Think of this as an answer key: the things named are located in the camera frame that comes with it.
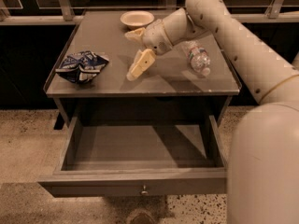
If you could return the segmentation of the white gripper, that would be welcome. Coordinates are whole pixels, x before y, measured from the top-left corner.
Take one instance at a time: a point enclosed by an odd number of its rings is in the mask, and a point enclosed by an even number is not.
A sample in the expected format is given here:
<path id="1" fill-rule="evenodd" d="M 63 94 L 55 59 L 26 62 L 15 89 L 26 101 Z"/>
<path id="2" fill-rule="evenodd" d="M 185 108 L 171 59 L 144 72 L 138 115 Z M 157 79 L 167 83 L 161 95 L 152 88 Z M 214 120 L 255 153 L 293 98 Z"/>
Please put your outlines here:
<path id="1" fill-rule="evenodd" d="M 163 55 L 173 48 L 165 28 L 164 20 L 157 20 L 150 25 L 127 32 L 124 35 L 128 40 L 143 42 L 146 49 L 139 50 L 126 75 L 129 81 L 139 78 L 153 65 L 156 55 Z"/>

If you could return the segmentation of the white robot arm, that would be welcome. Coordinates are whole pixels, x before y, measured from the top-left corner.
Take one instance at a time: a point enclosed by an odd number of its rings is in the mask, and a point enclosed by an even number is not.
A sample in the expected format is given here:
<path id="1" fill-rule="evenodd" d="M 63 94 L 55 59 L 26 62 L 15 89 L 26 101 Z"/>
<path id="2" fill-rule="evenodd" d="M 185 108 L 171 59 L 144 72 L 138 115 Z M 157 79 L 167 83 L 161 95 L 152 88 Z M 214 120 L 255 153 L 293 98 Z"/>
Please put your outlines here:
<path id="1" fill-rule="evenodd" d="M 144 46 L 134 80 L 156 56 L 211 32 L 257 102 L 236 126 L 227 170 L 228 224 L 299 224 L 299 70 L 234 19 L 222 0 L 186 0 L 146 28 L 126 33 Z"/>

